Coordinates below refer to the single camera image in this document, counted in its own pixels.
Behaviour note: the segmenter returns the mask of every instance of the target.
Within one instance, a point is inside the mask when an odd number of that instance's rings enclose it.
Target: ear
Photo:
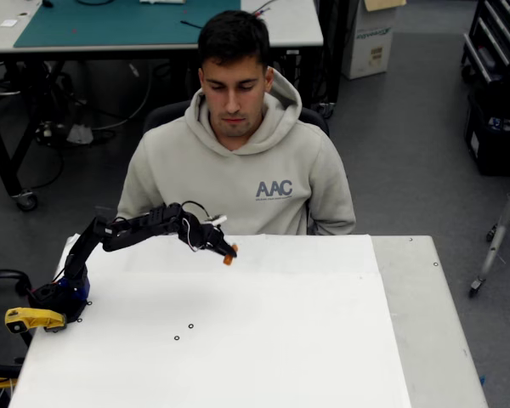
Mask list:
[[[203,88],[203,83],[204,83],[204,71],[202,70],[202,68],[199,68],[198,69],[198,80],[201,82],[201,88]]]
[[[266,69],[266,74],[264,75],[264,91],[270,92],[273,83],[274,83],[274,68],[269,66]]]

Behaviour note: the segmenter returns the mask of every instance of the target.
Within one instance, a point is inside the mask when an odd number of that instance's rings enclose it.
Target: cardboard box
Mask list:
[[[342,64],[347,78],[366,77],[388,69],[397,7],[405,4],[406,0],[350,2],[351,22]]]

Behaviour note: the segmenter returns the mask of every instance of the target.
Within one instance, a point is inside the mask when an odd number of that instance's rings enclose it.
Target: white paper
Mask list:
[[[38,331],[11,406],[410,407],[370,237],[229,241],[230,267],[171,236],[98,248],[93,305]]]
[[[13,27],[17,24],[17,20],[4,20],[0,25],[1,27]]]

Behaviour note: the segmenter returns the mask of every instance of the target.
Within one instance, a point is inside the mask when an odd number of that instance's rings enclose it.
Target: caster wheel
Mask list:
[[[465,65],[461,68],[461,77],[465,83],[471,83],[474,79],[474,72],[470,65]]]
[[[473,284],[470,286],[470,291],[468,291],[468,297],[474,298],[476,295],[478,295],[479,288],[482,287],[482,285],[485,283],[485,280],[481,280],[480,278],[477,278]]]
[[[470,291],[468,291],[468,297],[469,298],[475,298],[476,295],[478,295],[478,292],[479,292],[479,288],[478,289],[474,289],[474,288],[470,288]]]
[[[37,208],[37,197],[33,194],[28,195],[22,201],[17,202],[17,207],[25,213],[35,210]]]
[[[493,228],[491,228],[490,232],[488,232],[487,235],[485,236],[485,240],[488,242],[492,242],[493,238],[495,237],[495,233],[496,233],[496,225],[493,225]]]

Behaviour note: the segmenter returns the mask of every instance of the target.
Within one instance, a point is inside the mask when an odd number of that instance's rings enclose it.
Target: black chair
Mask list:
[[[156,128],[165,123],[169,123],[183,116],[189,105],[190,100],[186,100],[184,102],[178,102],[175,104],[170,104],[154,109],[145,118],[144,133],[151,130],[152,128]],[[327,136],[329,136],[329,126],[326,124],[326,121],[325,119],[323,119],[323,116],[321,116],[316,111],[303,108],[302,112],[300,113],[299,119],[302,122],[309,123],[311,125],[319,127],[323,132],[325,132]]]
[[[0,269],[0,279],[12,279],[17,281],[15,284],[15,291],[19,296],[26,296],[31,293],[31,282],[28,278],[28,275],[24,272],[14,269]],[[21,336],[25,341],[26,346],[30,346],[32,335],[26,331],[21,333]],[[10,378],[19,378],[20,370],[24,360],[24,358],[17,358],[14,360],[15,365],[0,365],[0,378],[5,378],[5,380],[0,380],[0,382],[6,382],[9,384]],[[9,397],[6,394],[2,397],[0,396],[0,407],[8,406],[8,404]]]

